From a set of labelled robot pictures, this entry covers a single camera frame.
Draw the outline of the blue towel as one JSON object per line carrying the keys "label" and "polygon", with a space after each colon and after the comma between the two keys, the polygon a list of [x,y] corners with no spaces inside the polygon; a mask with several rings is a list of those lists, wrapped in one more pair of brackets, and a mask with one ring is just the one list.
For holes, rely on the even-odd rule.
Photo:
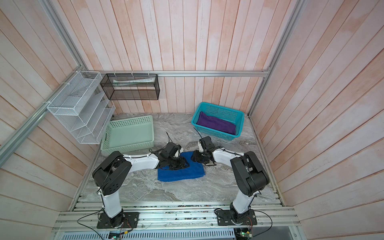
{"label": "blue towel", "polygon": [[201,163],[192,161],[193,152],[181,153],[181,156],[186,158],[190,166],[186,169],[170,170],[169,167],[158,169],[158,181],[175,182],[181,180],[197,179],[206,175],[204,167]]}

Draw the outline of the purple towel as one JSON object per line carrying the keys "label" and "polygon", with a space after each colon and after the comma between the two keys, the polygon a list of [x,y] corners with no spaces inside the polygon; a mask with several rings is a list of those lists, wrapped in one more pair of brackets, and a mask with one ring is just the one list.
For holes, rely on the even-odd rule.
{"label": "purple towel", "polygon": [[217,130],[231,135],[236,135],[236,125],[217,117],[208,116],[200,112],[197,125]]}

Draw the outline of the teal plastic basket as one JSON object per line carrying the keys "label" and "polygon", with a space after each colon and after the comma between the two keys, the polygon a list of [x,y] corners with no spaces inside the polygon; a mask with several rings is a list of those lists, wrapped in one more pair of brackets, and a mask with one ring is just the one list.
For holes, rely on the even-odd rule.
{"label": "teal plastic basket", "polygon": [[244,121],[241,111],[203,102],[191,123],[201,133],[231,141],[241,135]]}

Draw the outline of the light green plastic basket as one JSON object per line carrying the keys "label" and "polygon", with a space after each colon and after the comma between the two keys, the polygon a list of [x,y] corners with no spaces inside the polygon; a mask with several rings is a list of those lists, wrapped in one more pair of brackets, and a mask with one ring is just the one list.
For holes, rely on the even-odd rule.
{"label": "light green plastic basket", "polygon": [[111,121],[102,138],[101,151],[109,155],[115,151],[128,153],[149,149],[154,146],[154,140],[153,117],[150,115]]}

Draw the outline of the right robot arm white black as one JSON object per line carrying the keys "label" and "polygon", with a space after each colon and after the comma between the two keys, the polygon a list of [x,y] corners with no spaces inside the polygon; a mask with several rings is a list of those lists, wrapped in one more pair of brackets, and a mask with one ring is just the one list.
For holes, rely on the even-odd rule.
{"label": "right robot arm white black", "polygon": [[252,151],[236,153],[215,146],[210,137],[199,139],[198,147],[192,156],[194,162],[206,166],[223,164],[232,168],[239,191],[231,203],[231,211],[235,215],[247,213],[256,195],[270,183],[267,171],[257,155]]}

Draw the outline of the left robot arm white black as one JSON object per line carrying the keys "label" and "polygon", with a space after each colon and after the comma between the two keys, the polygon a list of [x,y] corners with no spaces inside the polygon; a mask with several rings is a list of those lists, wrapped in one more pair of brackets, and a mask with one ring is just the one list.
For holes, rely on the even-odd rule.
{"label": "left robot arm white black", "polygon": [[174,143],[145,155],[124,155],[119,151],[111,153],[92,173],[92,177],[102,196],[104,213],[110,218],[122,212],[119,189],[129,173],[147,169],[171,171],[186,169],[190,166],[181,156],[183,148]]}

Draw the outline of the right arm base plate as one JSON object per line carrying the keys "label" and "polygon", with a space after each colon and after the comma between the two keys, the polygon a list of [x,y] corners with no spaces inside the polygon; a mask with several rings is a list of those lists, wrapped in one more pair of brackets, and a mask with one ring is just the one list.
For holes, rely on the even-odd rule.
{"label": "right arm base plate", "polygon": [[255,212],[252,209],[243,214],[238,214],[235,210],[223,209],[215,209],[214,213],[219,226],[257,225]]}

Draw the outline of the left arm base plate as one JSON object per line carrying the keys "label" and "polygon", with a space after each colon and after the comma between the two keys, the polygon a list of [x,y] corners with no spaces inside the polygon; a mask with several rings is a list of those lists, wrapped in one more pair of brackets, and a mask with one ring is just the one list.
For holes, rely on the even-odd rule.
{"label": "left arm base plate", "polygon": [[139,212],[121,211],[115,217],[110,218],[106,213],[101,213],[97,229],[129,228],[134,229],[138,225]]}

